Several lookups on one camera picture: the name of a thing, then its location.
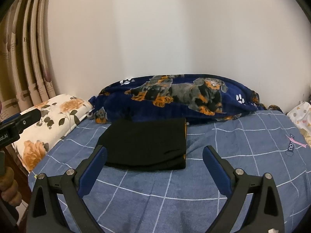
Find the hand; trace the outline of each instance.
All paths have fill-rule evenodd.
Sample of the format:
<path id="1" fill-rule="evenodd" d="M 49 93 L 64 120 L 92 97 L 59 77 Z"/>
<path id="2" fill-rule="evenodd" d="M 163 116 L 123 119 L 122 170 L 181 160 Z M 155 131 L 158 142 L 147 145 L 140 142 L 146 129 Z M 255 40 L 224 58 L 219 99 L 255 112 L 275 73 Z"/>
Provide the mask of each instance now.
<path id="1" fill-rule="evenodd" d="M 4 176 L 0 176 L 0 191 L 2 199 L 11 206 L 17 207 L 21 204 L 21 193 L 18 192 L 18 184 L 10 167 L 6 167 Z"/>

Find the orange rose print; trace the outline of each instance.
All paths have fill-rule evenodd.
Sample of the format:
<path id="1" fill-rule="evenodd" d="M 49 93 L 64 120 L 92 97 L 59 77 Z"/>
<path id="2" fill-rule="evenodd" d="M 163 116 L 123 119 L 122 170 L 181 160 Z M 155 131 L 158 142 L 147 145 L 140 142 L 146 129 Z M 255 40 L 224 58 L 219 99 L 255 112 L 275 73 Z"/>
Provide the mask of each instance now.
<path id="1" fill-rule="evenodd" d="M 30 172 L 43 159 L 46 151 L 41 141 L 33 143 L 30 140 L 28 140 L 24 142 L 24 146 L 25 149 L 23 155 L 23 162 Z"/>
<path id="2" fill-rule="evenodd" d="M 44 105 L 47 105 L 49 101 L 45 101 L 43 103 L 40 103 L 38 105 L 35 105 L 34 107 L 37 108 L 37 109 L 41 109 Z"/>
<path id="3" fill-rule="evenodd" d="M 79 109 L 83 106 L 83 103 L 84 103 L 84 100 L 79 99 L 79 98 L 69 100 L 60 106 L 60 111 L 68 112 L 74 109 Z"/>

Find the pink ribbon print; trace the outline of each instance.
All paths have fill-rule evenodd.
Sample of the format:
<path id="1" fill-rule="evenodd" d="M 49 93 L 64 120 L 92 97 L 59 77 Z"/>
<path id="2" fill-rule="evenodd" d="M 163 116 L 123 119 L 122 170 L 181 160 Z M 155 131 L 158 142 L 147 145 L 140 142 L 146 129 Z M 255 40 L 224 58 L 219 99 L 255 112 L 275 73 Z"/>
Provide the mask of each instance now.
<path id="1" fill-rule="evenodd" d="M 293 139 L 293 138 L 291 138 L 291 137 L 289 137 L 289 136 L 287 136 L 287 137 L 288 137 L 288 139 L 289 139 L 290 141 L 292 141 L 293 143 L 296 143 L 296 144 L 298 144 L 298 145 L 303 146 L 304 148 L 307 148 L 307 144 L 299 143 L 299 142 L 296 141 L 295 139 Z"/>

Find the metal screw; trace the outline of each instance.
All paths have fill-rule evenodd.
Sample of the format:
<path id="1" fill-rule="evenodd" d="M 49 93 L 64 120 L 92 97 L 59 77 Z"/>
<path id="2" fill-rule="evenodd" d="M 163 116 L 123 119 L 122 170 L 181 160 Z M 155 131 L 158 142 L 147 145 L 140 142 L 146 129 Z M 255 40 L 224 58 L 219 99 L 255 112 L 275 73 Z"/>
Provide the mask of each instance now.
<path id="1" fill-rule="evenodd" d="M 237 170 L 235 170 L 235 172 L 238 174 L 238 175 L 242 175 L 244 173 L 244 171 L 241 169 L 241 168 L 238 168 Z"/>
<path id="2" fill-rule="evenodd" d="M 67 174 L 67 175 L 73 175 L 74 172 L 75 172 L 74 169 L 68 169 L 68 170 L 66 171 L 66 174 Z"/>
<path id="3" fill-rule="evenodd" d="M 267 179 L 269 179 L 269 180 L 272 179 L 272 175 L 271 175 L 270 173 L 266 173 L 266 174 L 265 174 L 265 177 L 266 177 Z"/>
<path id="4" fill-rule="evenodd" d="M 270 230 L 268 230 L 268 233 L 278 233 L 279 231 L 278 230 L 276 230 L 276 229 L 270 229 Z"/>
<path id="5" fill-rule="evenodd" d="M 43 179 L 44 177 L 45 177 L 45 174 L 44 174 L 44 173 L 40 173 L 40 174 L 38 175 L 38 179 L 39 179 L 39 180 Z"/>

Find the blue gripper pad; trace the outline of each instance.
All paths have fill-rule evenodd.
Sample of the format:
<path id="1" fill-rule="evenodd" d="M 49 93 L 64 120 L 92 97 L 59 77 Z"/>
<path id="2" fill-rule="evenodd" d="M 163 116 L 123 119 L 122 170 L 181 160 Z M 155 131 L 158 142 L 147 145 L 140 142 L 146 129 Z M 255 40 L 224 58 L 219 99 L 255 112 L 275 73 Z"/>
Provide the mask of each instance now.
<path id="1" fill-rule="evenodd" d="M 107 161 L 107 149 L 101 147 L 93 160 L 90 162 L 79 181 L 79 189 L 77 191 L 79 197 L 88 195 L 98 177 L 103 166 Z"/>
<path id="2" fill-rule="evenodd" d="M 235 184 L 233 167 L 228 161 L 222 159 L 212 146 L 206 146 L 203 149 L 202 156 L 203 162 L 211 174 L 219 192 L 229 198 L 233 192 L 233 186 Z"/>
<path id="3" fill-rule="evenodd" d="M 11 116 L 11 117 L 5 119 L 1 124 L 9 123 L 9 122 L 11 122 L 12 120 L 14 120 L 15 118 L 17 118 L 17 117 L 19 117 L 19 116 L 21 116 L 21 114 L 20 114 L 20 113 L 17 113 L 17 114 L 15 114 L 15 115 L 13 115 L 13 116 Z"/>

